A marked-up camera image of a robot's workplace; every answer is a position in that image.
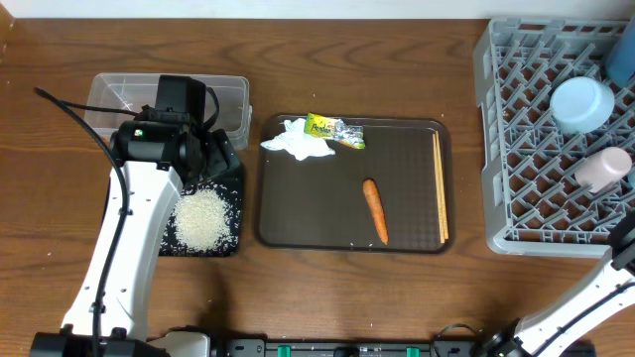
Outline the light blue small bowl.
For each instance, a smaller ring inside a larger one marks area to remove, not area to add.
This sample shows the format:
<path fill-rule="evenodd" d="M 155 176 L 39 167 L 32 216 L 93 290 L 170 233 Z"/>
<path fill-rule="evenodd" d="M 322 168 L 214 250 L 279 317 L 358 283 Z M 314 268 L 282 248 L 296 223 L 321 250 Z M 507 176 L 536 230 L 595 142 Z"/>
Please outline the light blue small bowl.
<path fill-rule="evenodd" d="M 601 127 L 615 104 L 611 88 L 590 77 L 574 77 L 559 85 L 550 99 L 552 116 L 564 134 L 586 134 Z"/>

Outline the wooden chopstick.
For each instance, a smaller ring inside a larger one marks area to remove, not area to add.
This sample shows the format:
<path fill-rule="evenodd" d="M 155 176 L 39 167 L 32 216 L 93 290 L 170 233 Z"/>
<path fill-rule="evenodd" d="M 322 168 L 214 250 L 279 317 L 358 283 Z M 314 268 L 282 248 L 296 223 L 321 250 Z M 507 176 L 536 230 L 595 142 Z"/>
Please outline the wooden chopstick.
<path fill-rule="evenodd" d="M 443 245 L 446 238 L 445 228 L 445 205 L 444 205 L 444 189 L 443 189 L 443 177 L 441 167 L 441 152 L 439 142 L 439 132 L 433 134 L 433 149 L 435 160 L 435 175 L 436 175 L 436 190 L 438 200 L 438 213 L 439 213 L 439 226 L 440 226 L 440 241 Z"/>
<path fill-rule="evenodd" d="M 448 218 L 447 218 L 447 208 L 446 208 L 446 200 L 445 200 L 445 183 L 444 183 L 444 170 L 443 170 L 443 156 L 442 156 L 442 148 L 441 148 L 441 135 L 440 132 L 437 131 L 436 135 L 436 150 L 437 150 L 437 164 L 438 164 L 438 176 L 439 176 L 439 190 L 440 190 L 440 200 L 441 200 L 441 211 L 442 211 L 442 219 L 444 226 L 443 233 L 443 241 L 446 243 L 449 240 L 449 229 L 448 229 Z"/>

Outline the white plastic cup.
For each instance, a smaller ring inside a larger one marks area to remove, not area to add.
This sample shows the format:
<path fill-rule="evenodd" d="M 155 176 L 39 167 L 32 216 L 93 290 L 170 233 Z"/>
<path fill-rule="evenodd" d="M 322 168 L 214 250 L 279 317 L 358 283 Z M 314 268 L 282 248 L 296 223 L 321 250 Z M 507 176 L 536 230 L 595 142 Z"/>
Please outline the white plastic cup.
<path fill-rule="evenodd" d="M 588 157 L 576 170 L 574 178 L 580 186 L 587 186 L 591 193 L 598 193 L 624 178 L 632 165 L 632 159 L 625 150 L 608 147 Z"/>

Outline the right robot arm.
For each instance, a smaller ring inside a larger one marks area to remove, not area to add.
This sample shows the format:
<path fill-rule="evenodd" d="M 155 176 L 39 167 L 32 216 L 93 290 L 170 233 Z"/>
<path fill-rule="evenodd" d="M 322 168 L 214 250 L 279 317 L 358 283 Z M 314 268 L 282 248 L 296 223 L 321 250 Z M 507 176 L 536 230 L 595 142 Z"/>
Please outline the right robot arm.
<path fill-rule="evenodd" d="M 579 338 L 634 303 L 634 214 L 609 233 L 596 267 L 560 299 L 492 337 L 478 356 L 560 356 Z"/>

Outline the yellow green snack wrapper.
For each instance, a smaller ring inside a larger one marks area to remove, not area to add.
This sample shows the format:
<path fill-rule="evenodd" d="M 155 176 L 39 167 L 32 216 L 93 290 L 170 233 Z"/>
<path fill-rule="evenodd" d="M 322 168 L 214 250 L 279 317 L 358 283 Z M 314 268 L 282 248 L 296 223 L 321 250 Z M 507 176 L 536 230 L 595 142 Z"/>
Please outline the yellow green snack wrapper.
<path fill-rule="evenodd" d="M 309 113 L 304 133 L 316 138 L 332 140 L 344 146 L 363 150 L 363 127 L 346 124 L 342 119 Z"/>

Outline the light blue cup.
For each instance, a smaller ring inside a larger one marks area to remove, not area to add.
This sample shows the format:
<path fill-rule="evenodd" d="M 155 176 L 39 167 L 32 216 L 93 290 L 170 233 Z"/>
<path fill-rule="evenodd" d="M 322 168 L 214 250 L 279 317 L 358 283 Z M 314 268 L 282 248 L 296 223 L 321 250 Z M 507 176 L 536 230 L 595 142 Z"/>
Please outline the light blue cup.
<path fill-rule="evenodd" d="M 631 188 L 635 188 L 635 171 L 632 170 L 626 177 L 627 183 Z"/>

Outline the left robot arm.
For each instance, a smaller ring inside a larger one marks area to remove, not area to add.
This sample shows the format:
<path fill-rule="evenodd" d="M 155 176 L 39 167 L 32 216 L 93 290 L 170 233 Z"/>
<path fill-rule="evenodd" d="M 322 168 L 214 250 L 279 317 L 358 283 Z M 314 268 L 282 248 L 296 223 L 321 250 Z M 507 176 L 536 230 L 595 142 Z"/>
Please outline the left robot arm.
<path fill-rule="evenodd" d="M 74 303 L 57 333 L 34 336 L 33 356 L 200 356 L 221 343 L 196 327 L 148 337 L 153 276 L 164 230 L 188 186 L 233 177 L 241 163 L 219 116 L 205 113 L 217 97 L 206 83 L 162 74 L 154 105 L 128 111 L 104 140 L 76 114 L 77 104 L 42 88 L 36 93 L 75 121 L 111 165 L 108 196 L 95 249 Z"/>

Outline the dark blue plate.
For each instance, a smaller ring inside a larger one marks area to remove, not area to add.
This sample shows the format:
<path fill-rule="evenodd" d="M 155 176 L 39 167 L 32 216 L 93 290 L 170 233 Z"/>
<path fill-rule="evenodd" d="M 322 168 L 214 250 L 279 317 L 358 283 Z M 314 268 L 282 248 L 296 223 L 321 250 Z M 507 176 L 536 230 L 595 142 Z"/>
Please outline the dark blue plate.
<path fill-rule="evenodd" d="M 634 76 L 634 17 L 631 17 L 620 39 L 605 60 L 605 72 L 616 85 L 624 87 Z"/>

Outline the orange carrot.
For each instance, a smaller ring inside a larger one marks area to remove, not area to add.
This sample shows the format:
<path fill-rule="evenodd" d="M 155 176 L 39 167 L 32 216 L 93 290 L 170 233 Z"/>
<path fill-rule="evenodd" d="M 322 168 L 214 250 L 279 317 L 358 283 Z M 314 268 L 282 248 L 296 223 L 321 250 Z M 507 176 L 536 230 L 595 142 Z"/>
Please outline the orange carrot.
<path fill-rule="evenodd" d="M 389 242 L 389 233 L 381 197 L 375 181 L 370 178 L 367 179 L 362 185 L 362 190 L 371 216 L 373 218 L 373 222 L 379 239 L 383 244 L 387 245 Z"/>

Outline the white tissue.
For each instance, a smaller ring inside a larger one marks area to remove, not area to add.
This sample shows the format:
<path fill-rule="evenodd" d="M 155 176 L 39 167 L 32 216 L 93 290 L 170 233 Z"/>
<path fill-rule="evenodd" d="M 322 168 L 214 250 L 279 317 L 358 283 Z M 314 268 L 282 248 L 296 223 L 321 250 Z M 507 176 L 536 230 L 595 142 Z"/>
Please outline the white tissue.
<path fill-rule="evenodd" d="M 303 161 L 309 157 L 326 157 L 335 154 L 323 138 L 317 138 L 304 132 L 306 120 L 286 119 L 282 125 L 285 130 L 271 140 L 263 141 L 260 146 L 269 151 L 286 151 L 297 161 Z"/>

